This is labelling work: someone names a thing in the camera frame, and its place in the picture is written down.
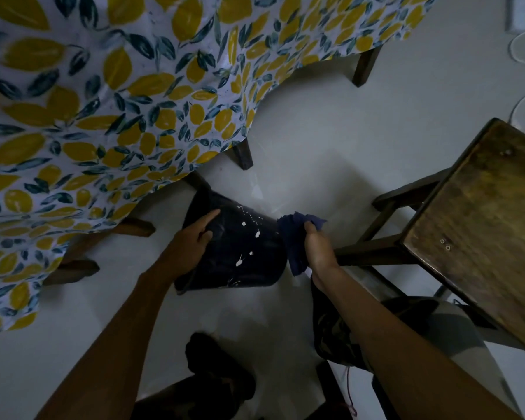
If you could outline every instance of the tile floor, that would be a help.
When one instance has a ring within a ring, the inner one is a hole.
[[[450,166],[490,118],[508,118],[525,94],[525,65],[507,54],[504,6],[439,0],[408,41],[385,46],[362,88],[349,81],[357,57],[297,71],[259,108],[249,133],[255,167],[244,172],[219,155],[200,173],[216,191],[269,216],[297,210],[329,219],[335,246],[354,241],[374,215],[375,195]],[[525,40],[518,51],[525,56]],[[518,119],[525,131],[525,110]],[[45,289],[35,324],[0,334],[0,420],[35,416],[180,228],[193,194],[175,183],[148,197],[133,216],[152,221],[153,236],[110,237],[90,253],[97,275]],[[398,211],[384,232],[397,232],[409,216]],[[408,294],[438,287],[420,268],[382,271]],[[256,374],[257,393],[238,419],[303,419],[323,401],[303,276],[286,271],[270,288],[171,291],[140,395],[189,375],[184,347],[196,330],[216,335]],[[490,350],[525,416],[525,353]],[[345,391],[345,368],[334,368]],[[358,418],[382,419],[370,382],[366,372],[350,373]]]

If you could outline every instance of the black shoe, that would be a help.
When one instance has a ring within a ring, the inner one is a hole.
[[[194,333],[185,349],[189,370],[194,374],[213,374],[229,378],[234,383],[234,393],[240,400],[255,395],[255,378],[239,365],[231,355],[225,353],[216,341],[204,333]]]

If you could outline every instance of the forearm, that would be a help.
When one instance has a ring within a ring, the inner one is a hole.
[[[401,419],[519,418],[340,267],[317,274]]]
[[[70,371],[37,419],[124,420],[132,412],[155,318],[172,279],[154,264]]]

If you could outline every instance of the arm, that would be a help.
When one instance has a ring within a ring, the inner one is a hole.
[[[338,266],[311,222],[306,252],[315,285],[339,311],[402,420],[520,419]]]
[[[212,211],[175,234],[37,415],[37,420],[124,420],[133,410],[155,319],[173,281],[196,267],[219,214]]]

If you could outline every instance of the yellow lemon pattern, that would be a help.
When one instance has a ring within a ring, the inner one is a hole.
[[[406,39],[435,1],[0,0],[0,331],[34,322],[70,239],[245,139],[294,70]]]

